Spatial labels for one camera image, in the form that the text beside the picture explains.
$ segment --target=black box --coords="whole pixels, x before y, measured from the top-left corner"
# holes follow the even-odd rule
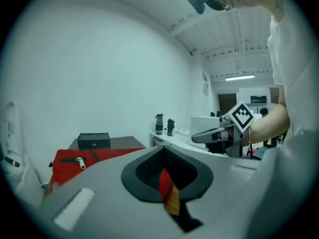
[[[111,148],[109,133],[80,133],[79,150]]]

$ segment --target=ceiling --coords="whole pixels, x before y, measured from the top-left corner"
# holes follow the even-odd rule
[[[202,54],[212,82],[254,73],[271,78],[267,47],[271,15],[262,7],[199,15],[187,0],[114,0],[149,17],[192,53]]]

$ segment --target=white shirt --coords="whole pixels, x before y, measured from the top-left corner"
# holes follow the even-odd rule
[[[268,47],[275,85],[283,86],[291,126],[287,137],[319,130],[319,47],[308,21],[292,0],[270,24]]]

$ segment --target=zipper pull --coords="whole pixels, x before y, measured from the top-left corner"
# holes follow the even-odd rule
[[[77,157],[77,158],[76,158],[76,161],[78,161],[78,162],[80,163],[80,168],[81,168],[82,170],[84,170],[84,169],[86,168],[85,163],[84,163],[84,161],[83,161],[83,158]]]

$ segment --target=bottle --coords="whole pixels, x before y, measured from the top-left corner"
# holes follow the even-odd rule
[[[167,121],[167,135],[168,136],[173,136],[173,128],[175,127],[174,123],[175,123],[175,121],[173,121],[172,119],[169,119]]]
[[[161,135],[163,134],[163,114],[157,114],[155,117],[156,126],[155,126],[155,134]]]

